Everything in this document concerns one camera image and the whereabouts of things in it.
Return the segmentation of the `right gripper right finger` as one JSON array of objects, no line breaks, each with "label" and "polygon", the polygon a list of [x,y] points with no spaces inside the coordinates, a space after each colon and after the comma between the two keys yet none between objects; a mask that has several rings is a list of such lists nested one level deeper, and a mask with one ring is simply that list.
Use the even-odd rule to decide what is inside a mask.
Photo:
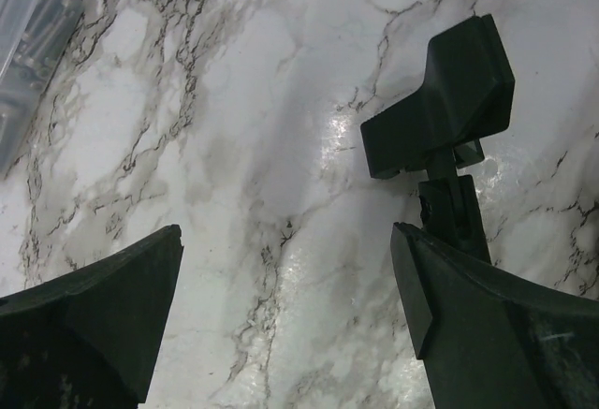
[{"label": "right gripper right finger", "polygon": [[595,408],[598,303],[397,223],[391,254],[437,408]]}]

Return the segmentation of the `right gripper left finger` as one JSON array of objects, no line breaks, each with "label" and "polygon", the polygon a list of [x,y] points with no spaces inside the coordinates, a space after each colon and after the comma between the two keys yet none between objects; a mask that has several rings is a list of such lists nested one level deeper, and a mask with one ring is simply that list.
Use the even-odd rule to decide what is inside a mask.
[{"label": "right gripper left finger", "polygon": [[165,226],[1,299],[4,408],[136,408],[147,399],[183,258]]}]

